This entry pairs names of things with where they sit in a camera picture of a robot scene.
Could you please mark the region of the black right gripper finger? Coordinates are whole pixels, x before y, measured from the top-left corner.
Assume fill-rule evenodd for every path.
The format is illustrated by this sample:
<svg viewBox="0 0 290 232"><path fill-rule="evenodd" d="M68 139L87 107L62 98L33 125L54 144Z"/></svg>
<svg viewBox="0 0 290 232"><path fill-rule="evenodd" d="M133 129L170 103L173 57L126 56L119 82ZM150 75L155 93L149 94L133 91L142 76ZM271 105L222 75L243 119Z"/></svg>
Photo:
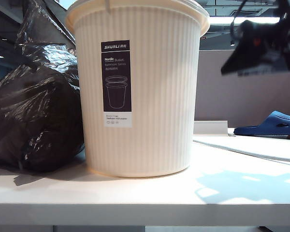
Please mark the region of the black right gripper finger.
<svg viewBox="0 0 290 232"><path fill-rule="evenodd" d="M235 73L239 62L261 63L262 60L278 60L276 24L260 24L244 21L239 29L241 37L237 48L221 67L222 74Z"/></svg>
<svg viewBox="0 0 290 232"><path fill-rule="evenodd" d="M262 60L261 63L239 62L236 64L239 76L264 75L288 72L284 59Z"/></svg>

